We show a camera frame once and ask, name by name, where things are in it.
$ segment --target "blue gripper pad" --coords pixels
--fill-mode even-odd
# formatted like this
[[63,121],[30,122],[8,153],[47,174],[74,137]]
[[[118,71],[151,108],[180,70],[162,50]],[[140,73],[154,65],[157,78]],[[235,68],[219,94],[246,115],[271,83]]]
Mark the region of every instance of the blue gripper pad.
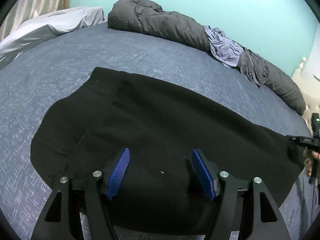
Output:
[[213,180],[197,150],[193,150],[192,152],[192,164],[195,168],[202,190],[204,191],[204,195],[208,197],[210,201],[214,200],[216,194],[214,193]]
[[122,154],[118,154],[115,158],[116,166],[108,179],[108,189],[106,192],[108,200],[111,200],[112,197],[117,195],[122,179],[129,165],[129,161],[130,151],[128,148],[124,149]]

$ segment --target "turquoise wall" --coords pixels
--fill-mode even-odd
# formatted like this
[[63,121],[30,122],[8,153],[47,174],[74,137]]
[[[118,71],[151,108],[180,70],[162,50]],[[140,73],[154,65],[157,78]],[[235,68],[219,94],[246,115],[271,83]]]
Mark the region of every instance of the turquoise wall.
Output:
[[[103,6],[107,16],[117,0],[69,0],[70,7]],[[292,76],[302,57],[309,58],[317,20],[304,0],[152,0],[260,54]]]

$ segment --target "tufted headboard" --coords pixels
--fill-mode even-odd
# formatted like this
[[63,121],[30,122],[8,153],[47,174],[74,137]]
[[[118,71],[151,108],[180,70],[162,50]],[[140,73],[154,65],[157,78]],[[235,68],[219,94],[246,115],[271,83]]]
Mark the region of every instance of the tufted headboard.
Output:
[[299,67],[296,69],[292,76],[292,80],[298,85],[303,98],[306,103],[306,110],[303,114],[303,119],[305,120],[311,134],[311,115],[312,113],[320,114],[320,81],[315,78],[314,80],[307,80],[302,77],[303,64],[306,62],[306,58],[303,57]]

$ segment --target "silver bolt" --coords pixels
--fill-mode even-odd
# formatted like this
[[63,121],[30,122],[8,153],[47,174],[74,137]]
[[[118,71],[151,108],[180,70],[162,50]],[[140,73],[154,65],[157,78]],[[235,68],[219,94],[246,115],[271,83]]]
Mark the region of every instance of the silver bolt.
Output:
[[61,179],[60,179],[60,182],[61,183],[66,183],[68,181],[68,178],[67,177],[62,177]]
[[95,172],[93,173],[93,176],[94,176],[94,177],[100,177],[101,174],[102,174],[101,171],[95,171]]
[[262,179],[260,179],[259,177],[255,177],[253,180],[255,183],[258,183],[258,184],[262,182]]
[[226,178],[229,176],[229,173],[227,173],[226,171],[222,171],[220,172],[220,176]]

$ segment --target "mattress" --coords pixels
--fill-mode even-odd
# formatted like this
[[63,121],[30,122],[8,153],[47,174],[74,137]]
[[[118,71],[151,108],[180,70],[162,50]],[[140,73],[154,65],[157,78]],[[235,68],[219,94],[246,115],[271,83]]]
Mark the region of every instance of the mattress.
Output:
[[[30,162],[30,144],[46,111],[88,80],[95,67],[138,73],[180,85],[283,135],[310,136],[303,118],[271,90],[257,89],[239,71],[197,49],[139,33],[109,29],[106,23],[46,41],[0,71],[0,208],[22,240],[29,240],[51,189]],[[315,218],[317,190],[304,171],[280,208],[292,240]],[[83,231],[90,239],[86,217]],[[118,237],[159,236],[116,227]]]

